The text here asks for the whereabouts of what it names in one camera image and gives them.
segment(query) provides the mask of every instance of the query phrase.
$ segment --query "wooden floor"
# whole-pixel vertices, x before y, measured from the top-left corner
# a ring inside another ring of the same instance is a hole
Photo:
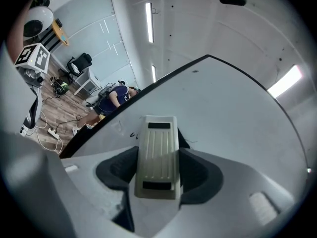
[[[50,84],[50,78],[52,76],[56,76],[57,78],[59,77],[58,69],[59,66],[55,63],[55,61],[52,58],[50,58],[48,73],[45,75],[45,80],[41,88],[43,100],[55,95],[53,92],[53,88]],[[56,129],[57,125],[60,122],[76,119],[77,115],[83,117],[90,111],[89,108],[86,108],[81,104],[83,100],[87,97],[85,93],[81,93],[84,92],[84,90],[82,90],[77,95],[74,95],[74,92],[78,88],[79,85],[74,82],[70,85],[68,92],[66,92],[66,94],[64,95],[61,95],[60,98],[52,98],[43,102],[42,112],[45,114],[47,122],[54,129]],[[76,121],[72,121],[58,126],[57,133],[60,136],[60,139],[63,141],[63,147],[65,147],[65,145],[67,145],[67,143],[73,137],[71,129],[75,125]],[[39,119],[36,123],[36,126],[44,127],[45,122]],[[50,126],[47,125],[46,128],[36,128],[36,130],[38,132],[39,139],[42,145],[48,149],[54,150],[56,147],[57,139],[55,139],[48,133],[49,127]],[[33,131],[33,129],[30,129],[28,131],[28,134],[30,134],[30,136],[28,136],[29,138],[38,142],[36,132]],[[61,142],[59,142],[57,146],[58,150],[60,150],[60,148]]]

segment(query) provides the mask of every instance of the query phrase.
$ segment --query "shoe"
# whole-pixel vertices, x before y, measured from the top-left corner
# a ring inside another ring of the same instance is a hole
[[[80,130],[80,128],[78,128],[77,126],[76,127],[73,127],[72,129],[72,132],[74,134],[74,136],[77,134],[77,132]]]

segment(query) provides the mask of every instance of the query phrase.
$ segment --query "white fan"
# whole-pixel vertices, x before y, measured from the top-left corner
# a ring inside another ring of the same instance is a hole
[[[24,24],[23,40],[30,39],[47,29],[54,20],[51,9],[46,6],[33,7],[28,11]]]

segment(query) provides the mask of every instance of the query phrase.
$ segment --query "person bending over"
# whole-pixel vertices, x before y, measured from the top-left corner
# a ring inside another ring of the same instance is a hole
[[[78,121],[77,125],[72,128],[73,134],[76,135],[77,131],[85,124],[93,125],[94,123],[99,122],[99,115],[109,115],[112,111],[125,103],[130,97],[135,96],[139,91],[139,89],[127,87],[125,85],[115,87],[109,93],[108,98],[105,97],[99,100],[94,106],[94,109]]]

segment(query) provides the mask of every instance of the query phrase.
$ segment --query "person's leg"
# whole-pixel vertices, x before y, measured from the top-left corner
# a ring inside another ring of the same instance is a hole
[[[76,135],[77,131],[80,130],[80,128],[82,126],[84,126],[85,124],[89,124],[89,125],[92,125],[95,123],[96,120],[99,120],[99,116],[98,114],[96,113],[95,110],[91,110],[88,115],[86,115],[85,117],[81,118],[78,123],[77,123],[77,126],[73,127],[72,128],[72,131],[73,131],[73,134]]]

